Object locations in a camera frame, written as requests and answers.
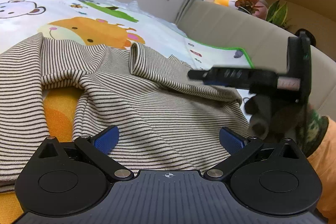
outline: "green border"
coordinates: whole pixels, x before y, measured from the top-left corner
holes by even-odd
[[[246,50],[244,50],[243,48],[239,48],[239,47],[228,47],[228,48],[225,48],[225,47],[216,47],[216,46],[211,46],[211,45],[207,45],[207,44],[204,44],[204,43],[201,43],[201,42],[198,42],[196,40],[193,40],[191,38],[189,38],[190,40],[198,43],[198,44],[201,44],[201,45],[204,45],[204,46],[208,46],[208,47],[211,47],[211,48],[219,48],[221,50],[239,50],[239,51],[242,51],[243,54],[245,55],[246,59],[247,59],[247,62],[249,63],[249,65],[251,66],[251,69],[254,69],[254,65],[249,57],[249,55],[247,54]]]

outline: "cartoon mouse face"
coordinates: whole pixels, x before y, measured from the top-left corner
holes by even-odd
[[[10,0],[0,3],[0,18],[39,15],[44,13],[45,10],[45,7],[37,7],[36,3],[32,1]]]

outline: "potted plant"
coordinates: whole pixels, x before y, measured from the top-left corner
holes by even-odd
[[[237,0],[235,6],[238,7],[239,11],[253,15],[256,11],[259,11],[258,8],[262,8],[262,6],[256,5],[258,2],[259,0]]]
[[[287,19],[287,14],[287,2],[280,6],[280,0],[277,0],[269,7],[266,21],[288,31],[291,25],[288,25],[289,20]]]

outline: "metal screw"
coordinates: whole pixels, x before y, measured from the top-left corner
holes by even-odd
[[[129,170],[126,169],[119,169],[116,172],[114,172],[114,175],[118,178],[126,178],[131,174]]]
[[[212,178],[220,178],[222,175],[224,175],[223,171],[219,169],[210,169],[207,174]]]

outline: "play mat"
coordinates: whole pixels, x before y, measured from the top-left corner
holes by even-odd
[[[195,69],[213,65],[251,67],[240,48],[214,48],[193,41],[168,23],[93,0],[0,0],[0,54],[23,39],[43,33],[53,39],[71,39],[82,45],[106,44],[129,49],[140,42],[165,57],[174,55]],[[43,91],[49,132],[61,142],[72,140],[72,123],[82,91],[59,88]],[[14,193],[0,194],[0,223],[10,223],[21,209]]]

